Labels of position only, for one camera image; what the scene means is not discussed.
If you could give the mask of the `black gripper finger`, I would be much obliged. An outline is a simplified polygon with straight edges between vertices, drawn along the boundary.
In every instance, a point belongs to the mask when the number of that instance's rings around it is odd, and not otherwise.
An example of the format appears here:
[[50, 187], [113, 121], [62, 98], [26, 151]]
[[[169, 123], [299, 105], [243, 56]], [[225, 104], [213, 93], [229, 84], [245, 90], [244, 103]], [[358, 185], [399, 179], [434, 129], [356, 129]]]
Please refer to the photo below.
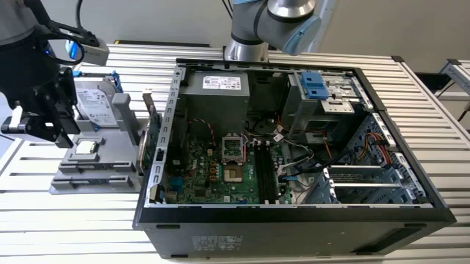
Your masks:
[[1, 133], [13, 138], [37, 142], [56, 142], [57, 139], [53, 126], [48, 126], [40, 117], [28, 115], [21, 106], [17, 106], [2, 119]]
[[38, 105], [37, 117], [52, 125], [57, 132], [54, 145], [61, 149], [69, 149], [73, 143], [69, 134], [79, 134], [80, 128], [74, 121], [73, 106], [77, 103], [76, 87], [72, 69], [62, 67], [53, 80], [36, 91]]

